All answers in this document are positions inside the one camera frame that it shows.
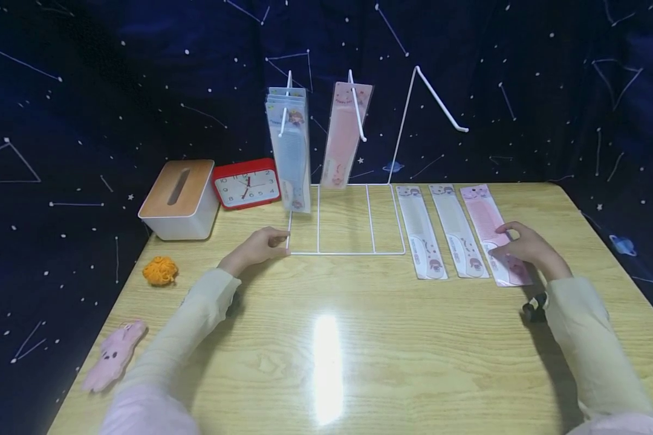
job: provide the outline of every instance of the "red alarm clock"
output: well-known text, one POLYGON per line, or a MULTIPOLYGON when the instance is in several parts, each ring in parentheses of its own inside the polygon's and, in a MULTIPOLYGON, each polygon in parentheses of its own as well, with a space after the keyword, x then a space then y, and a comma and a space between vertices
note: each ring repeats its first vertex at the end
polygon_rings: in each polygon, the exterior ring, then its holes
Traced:
POLYGON ((281 197, 276 163, 268 157, 216 166, 211 180, 226 210, 264 205, 281 197))

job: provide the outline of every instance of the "clock face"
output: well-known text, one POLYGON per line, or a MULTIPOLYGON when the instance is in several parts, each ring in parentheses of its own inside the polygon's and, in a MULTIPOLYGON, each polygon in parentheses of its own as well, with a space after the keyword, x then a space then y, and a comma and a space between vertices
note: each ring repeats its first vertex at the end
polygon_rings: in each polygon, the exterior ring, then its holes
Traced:
POLYGON ((281 194, 276 173, 272 169, 218 178, 215 187, 226 207, 271 200, 281 194))

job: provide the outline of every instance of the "tissue box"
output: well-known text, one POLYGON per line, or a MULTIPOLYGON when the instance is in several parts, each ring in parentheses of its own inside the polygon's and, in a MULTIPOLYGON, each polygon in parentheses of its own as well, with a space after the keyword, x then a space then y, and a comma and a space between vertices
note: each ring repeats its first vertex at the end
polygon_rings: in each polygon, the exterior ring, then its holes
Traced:
POLYGON ((169 161, 152 185, 138 217, 163 240, 205 239, 218 213, 211 186, 212 160, 169 161))

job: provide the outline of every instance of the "orange yarn ball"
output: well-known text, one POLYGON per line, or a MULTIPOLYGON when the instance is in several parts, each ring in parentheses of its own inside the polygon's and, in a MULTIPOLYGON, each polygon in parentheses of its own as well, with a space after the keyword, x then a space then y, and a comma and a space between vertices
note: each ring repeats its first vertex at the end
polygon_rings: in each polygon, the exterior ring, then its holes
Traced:
POLYGON ((174 281, 178 271, 170 257, 154 257, 143 269, 143 276, 152 285, 166 285, 174 281))

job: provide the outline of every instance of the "wire rack base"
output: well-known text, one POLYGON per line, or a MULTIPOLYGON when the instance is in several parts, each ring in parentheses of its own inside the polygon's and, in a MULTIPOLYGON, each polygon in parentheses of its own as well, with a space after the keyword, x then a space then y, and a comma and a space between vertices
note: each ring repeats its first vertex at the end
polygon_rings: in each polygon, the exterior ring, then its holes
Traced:
MULTIPOLYGON (((372 251, 371 252, 322 252, 319 246, 319 230, 321 220, 321 208, 322 208, 322 188, 319 184, 312 184, 311 186, 317 187, 317 251, 316 252, 293 252, 293 256, 403 256, 406 253, 406 245, 404 244, 404 232, 401 229, 401 220, 399 218, 399 209, 397 207, 396 195, 394 193, 394 186, 389 183, 379 183, 379 184, 353 184, 349 183, 348 186, 360 186, 366 188, 366 197, 368 198, 368 219, 369 219, 369 229, 371 230, 371 239, 372 239, 372 251), (372 226, 372 207, 371 207, 371 197, 369 196, 369 188, 371 187, 389 187, 390 193, 392 195, 392 204, 394 204, 394 214, 397 217, 397 226, 399 228, 399 238, 401 239, 401 251, 396 252, 378 252, 375 247, 374 242, 374 229, 372 226)), ((287 229, 293 227, 293 212, 290 212, 288 217, 287 229)), ((287 238, 286 248, 290 247, 290 237, 287 238)))

